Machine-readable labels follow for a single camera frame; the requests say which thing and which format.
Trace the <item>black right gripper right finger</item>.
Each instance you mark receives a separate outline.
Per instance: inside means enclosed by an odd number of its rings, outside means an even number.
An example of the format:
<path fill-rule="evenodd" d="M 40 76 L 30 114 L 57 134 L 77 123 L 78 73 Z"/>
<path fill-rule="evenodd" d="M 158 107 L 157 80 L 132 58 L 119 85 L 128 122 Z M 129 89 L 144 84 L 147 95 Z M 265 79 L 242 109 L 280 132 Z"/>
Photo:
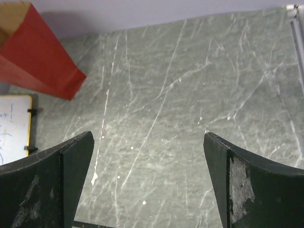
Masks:
<path fill-rule="evenodd" d="M 204 136 L 222 226 L 302 228 L 304 171 L 237 147 L 214 133 Z"/>

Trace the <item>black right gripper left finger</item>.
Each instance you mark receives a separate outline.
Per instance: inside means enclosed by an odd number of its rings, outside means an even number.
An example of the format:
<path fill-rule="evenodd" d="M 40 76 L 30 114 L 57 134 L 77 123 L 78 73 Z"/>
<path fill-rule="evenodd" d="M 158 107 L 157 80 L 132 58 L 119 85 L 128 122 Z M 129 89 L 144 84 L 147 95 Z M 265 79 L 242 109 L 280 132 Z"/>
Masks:
<path fill-rule="evenodd" d="M 90 131 L 0 167 L 2 228 L 70 228 L 94 150 Z"/>

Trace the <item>red paper bag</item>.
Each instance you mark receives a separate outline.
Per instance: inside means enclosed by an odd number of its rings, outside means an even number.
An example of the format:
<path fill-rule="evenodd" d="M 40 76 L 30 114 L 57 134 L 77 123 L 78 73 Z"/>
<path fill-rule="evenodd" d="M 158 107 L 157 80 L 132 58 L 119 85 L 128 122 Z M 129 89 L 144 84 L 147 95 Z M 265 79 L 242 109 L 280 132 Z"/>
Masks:
<path fill-rule="evenodd" d="M 0 80 L 72 100 L 85 74 L 30 2 L 0 2 Z"/>

